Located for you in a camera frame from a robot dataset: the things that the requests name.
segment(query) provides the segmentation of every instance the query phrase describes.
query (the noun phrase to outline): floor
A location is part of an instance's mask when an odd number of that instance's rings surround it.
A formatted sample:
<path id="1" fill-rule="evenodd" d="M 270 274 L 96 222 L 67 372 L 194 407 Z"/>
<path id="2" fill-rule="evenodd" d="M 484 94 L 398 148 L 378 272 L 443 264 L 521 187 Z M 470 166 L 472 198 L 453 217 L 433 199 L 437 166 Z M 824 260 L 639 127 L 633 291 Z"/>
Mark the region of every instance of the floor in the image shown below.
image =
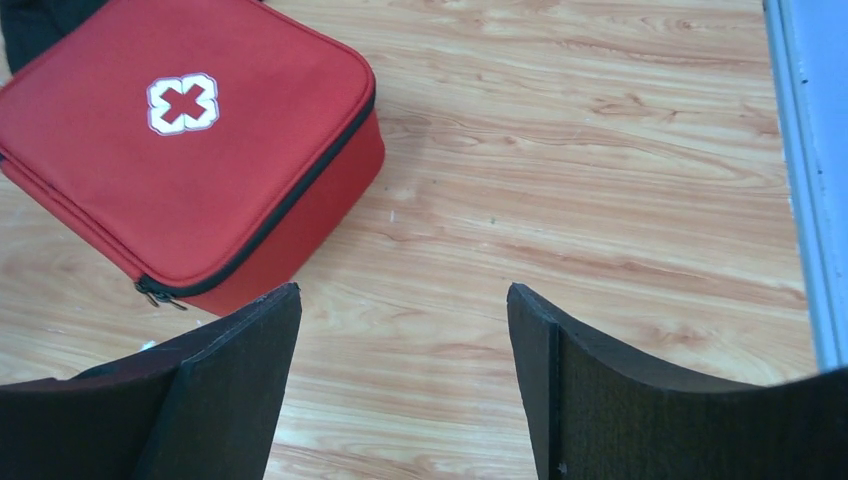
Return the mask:
<path id="1" fill-rule="evenodd" d="M 699 371 L 815 372 L 759 0 L 270 4 L 372 63 L 388 157 L 297 275 L 267 478 L 534 478 L 511 282 Z M 212 319 L 0 180 L 0 383 Z"/>

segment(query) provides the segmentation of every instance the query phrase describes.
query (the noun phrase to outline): white cross symbol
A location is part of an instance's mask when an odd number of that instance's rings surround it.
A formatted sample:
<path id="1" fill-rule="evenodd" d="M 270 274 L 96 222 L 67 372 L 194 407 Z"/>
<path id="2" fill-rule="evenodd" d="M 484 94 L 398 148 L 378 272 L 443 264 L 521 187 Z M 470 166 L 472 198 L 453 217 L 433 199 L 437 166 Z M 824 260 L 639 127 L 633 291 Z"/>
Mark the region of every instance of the white cross symbol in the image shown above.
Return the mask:
<path id="1" fill-rule="evenodd" d="M 217 100 L 218 85 L 205 73 L 157 79 L 147 87 L 148 125 L 159 135 L 205 130 L 218 120 Z"/>

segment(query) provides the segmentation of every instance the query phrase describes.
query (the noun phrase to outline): zipper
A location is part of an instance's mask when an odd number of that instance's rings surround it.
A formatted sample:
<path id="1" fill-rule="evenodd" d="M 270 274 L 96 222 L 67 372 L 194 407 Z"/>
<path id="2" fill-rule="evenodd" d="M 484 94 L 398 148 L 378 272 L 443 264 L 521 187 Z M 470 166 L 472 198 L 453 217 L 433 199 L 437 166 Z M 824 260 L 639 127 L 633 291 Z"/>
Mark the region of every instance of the zipper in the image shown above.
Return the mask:
<path id="1" fill-rule="evenodd" d="M 341 152 L 342 148 L 347 145 L 356 131 L 359 130 L 362 124 L 365 123 L 368 116 L 374 110 L 375 97 L 376 92 L 371 94 L 368 102 L 356 115 L 356 117 L 354 117 L 351 124 L 348 125 L 339 138 L 330 145 L 318 161 L 315 162 L 315 164 L 312 165 L 312 167 L 306 172 L 303 178 L 295 184 L 292 191 L 286 195 L 274 211 L 268 215 L 268 218 L 266 218 L 262 225 L 259 226 L 256 233 L 220 270 L 200 282 L 187 287 L 172 287 L 154 280 L 145 273 L 142 274 L 142 276 L 135 282 L 136 290 L 146 296 L 147 300 L 156 307 L 158 307 L 161 303 L 169 303 L 180 310 L 185 310 L 186 307 L 174 302 L 174 299 L 200 295 L 223 283 L 236 269 L 238 269 L 238 267 L 241 266 L 242 263 L 245 262 L 245 260 L 250 257 L 259 245 L 265 241 L 268 235 L 270 235 L 280 221 L 285 218 L 286 214 L 292 209 L 292 207 L 294 207 L 298 200 L 300 200 L 303 194 L 306 193 L 309 187 L 312 186 L 315 180 L 317 180 L 324 170 L 327 169 L 333 159 L 338 156 L 339 152 Z"/>
<path id="2" fill-rule="evenodd" d="M 188 310 L 185 305 L 175 302 L 174 296 L 169 293 L 150 291 L 146 286 L 140 284 L 139 282 L 136 282 L 135 289 L 138 290 L 139 293 L 147 297 L 147 301 L 150 302 L 150 304 L 156 308 L 159 308 L 159 305 L 163 303 L 168 303 L 171 304 L 171 306 L 173 306 L 177 310 Z"/>

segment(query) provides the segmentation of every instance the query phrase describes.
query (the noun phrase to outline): zipper pull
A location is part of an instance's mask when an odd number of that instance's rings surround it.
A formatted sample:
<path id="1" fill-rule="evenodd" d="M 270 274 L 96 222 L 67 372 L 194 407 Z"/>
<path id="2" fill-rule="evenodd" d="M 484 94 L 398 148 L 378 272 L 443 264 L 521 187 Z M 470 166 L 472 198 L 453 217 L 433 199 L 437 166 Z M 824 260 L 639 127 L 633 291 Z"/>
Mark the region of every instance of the zipper pull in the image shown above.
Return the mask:
<path id="1" fill-rule="evenodd" d="M 159 308 L 159 305 L 161 305 L 163 303 L 169 303 L 169 304 L 171 304 L 171 306 L 173 306 L 177 310 L 180 310 L 180 311 L 183 311 L 183 312 L 188 310 L 188 307 L 186 307 L 185 305 L 182 305 L 180 303 L 175 302 L 173 295 L 171 295 L 169 293 L 151 291 L 149 288 L 142 285 L 141 283 L 136 283 L 135 289 L 138 290 L 139 293 L 141 293 L 142 295 L 147 297 L 147 301 L 150 302 L 150 304 L 153 305 L 156 308 Z"/>

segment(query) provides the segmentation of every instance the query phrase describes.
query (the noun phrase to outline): wooden floor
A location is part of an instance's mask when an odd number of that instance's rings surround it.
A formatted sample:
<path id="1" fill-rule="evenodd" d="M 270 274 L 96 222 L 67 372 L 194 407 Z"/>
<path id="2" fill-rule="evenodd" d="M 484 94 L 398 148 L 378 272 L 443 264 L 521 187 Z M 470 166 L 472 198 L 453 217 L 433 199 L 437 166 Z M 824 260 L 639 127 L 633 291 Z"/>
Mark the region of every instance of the wooden floor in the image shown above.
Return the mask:
<path id="1" fill-rule="evenodd" d="M 388 157 L 296 278 L 267 478 L 533 478 L 510 282 L 700 371 L 814 373 L 759 0 L 271 4 L 366 55 Z M 0 181 L 0 383 L 211 319 Z"/>

